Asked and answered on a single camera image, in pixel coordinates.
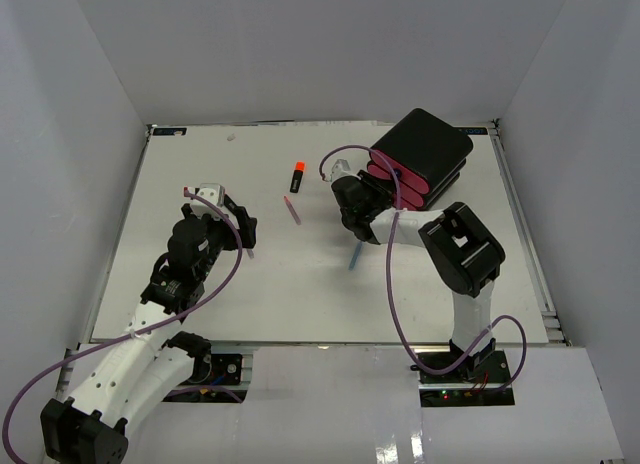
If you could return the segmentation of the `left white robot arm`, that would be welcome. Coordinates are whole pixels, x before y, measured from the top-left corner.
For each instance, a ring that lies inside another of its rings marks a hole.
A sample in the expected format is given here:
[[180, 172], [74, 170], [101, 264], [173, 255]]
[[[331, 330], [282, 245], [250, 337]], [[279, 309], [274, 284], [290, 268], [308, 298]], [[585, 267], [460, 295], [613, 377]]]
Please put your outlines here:
[[219, 184], [187, 187], [184, 196], [122, 338], [102, 347], [105, 356], [65, 400], [41, 412], [45, 452], [58, 463], [122, 462], [152, 410], [179, 384], [210, 374], [209, 342], [182, 327], [212, 299], [205, 282], [220, 254], [255, 246], [257, 221]]

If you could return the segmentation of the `black pink drawer organizer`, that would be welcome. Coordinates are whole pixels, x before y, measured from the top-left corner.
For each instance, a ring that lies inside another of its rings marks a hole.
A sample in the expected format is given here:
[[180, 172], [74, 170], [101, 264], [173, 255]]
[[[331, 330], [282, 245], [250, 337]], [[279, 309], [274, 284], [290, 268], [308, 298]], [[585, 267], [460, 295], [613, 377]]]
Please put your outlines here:
[[466, 134], [415, 108], [371, 147], [367, 172], [388, 183], [395, 173], [402, 206], [424, 211], [459, 178], [472, 150]]

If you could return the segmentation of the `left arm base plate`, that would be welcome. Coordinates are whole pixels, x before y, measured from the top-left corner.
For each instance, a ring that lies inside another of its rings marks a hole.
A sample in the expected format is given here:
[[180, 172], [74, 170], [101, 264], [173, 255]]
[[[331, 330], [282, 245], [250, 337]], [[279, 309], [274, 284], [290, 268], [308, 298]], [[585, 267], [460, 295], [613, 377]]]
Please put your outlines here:
[[170, 375], [182, 377], [182, 386], [236, 386], [242, 381], [244, 357], [239, 353], [207, 353], [197, 357], [170, 357], [165, 364]]

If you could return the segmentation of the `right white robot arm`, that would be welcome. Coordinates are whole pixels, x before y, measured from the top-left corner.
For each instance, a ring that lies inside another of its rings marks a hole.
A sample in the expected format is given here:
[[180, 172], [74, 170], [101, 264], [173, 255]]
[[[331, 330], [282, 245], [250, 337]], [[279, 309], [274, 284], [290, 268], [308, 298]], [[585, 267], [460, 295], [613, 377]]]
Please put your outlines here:
[[477, 381], [486, 373], [487, 358], [495, 349], [491, 297], [505, 260], [501, 244], [464, 203], [436, 211], [398, 210], [390, 188], [363, 171], [337, 168], [329, 182], [342, 224], [358, 240], [427, 251], [439, 277], [452, 291], [452, 372], [463, 382]]

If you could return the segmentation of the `blue slim highlighter pen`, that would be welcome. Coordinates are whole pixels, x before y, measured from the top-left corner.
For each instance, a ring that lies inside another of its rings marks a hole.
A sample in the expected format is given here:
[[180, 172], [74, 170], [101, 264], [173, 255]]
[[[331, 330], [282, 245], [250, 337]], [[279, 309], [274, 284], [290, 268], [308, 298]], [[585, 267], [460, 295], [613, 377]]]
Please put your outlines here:
[[362, 241], [358, 241], [357, 242], [357, 244], [356, 244], [356, 246], [354, 248], [353, 254], [351, 256], [349, 265], [348, 265], [348, 270], [349, 271], [353, 271], [355, 269], [355, 267], [357, 265], [357, 262], [358, 262], [358, 259], [359, 259], [360, 255], [361, 255], [363, 245], [364, 245], [364, 243]]

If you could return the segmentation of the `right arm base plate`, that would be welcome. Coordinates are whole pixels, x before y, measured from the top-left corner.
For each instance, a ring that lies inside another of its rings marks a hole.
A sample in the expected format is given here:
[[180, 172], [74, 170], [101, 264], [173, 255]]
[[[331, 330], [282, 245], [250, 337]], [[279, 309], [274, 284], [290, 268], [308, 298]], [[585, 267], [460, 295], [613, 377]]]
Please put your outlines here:
[[[441, 369], [451, 365], [455, 356], [450, 352], [422, 352], [418, 353], [420, 361], [427, 367]], [[419, 373], [422, 384], [504, 384], [511, 373], [503, 351], [494, 351], [479, 366], [472, 370], [467, 364], [461, 364], [455, 370], [444, 375], [425, 373], [416, 364], [410, 366], [412, 371]]]

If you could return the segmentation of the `purple red-tip pen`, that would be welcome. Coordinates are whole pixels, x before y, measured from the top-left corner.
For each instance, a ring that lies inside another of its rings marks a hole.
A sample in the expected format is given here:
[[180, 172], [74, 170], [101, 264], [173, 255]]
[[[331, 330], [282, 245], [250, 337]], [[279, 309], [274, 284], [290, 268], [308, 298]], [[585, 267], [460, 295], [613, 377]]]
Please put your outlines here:
[[296, 209], [294, 208], [293, 203], [286, 195], [283, 196], [283, 200], [294, 222], [296, 223], [296, 225], [300, 226], [302, 224], [302, 221]]

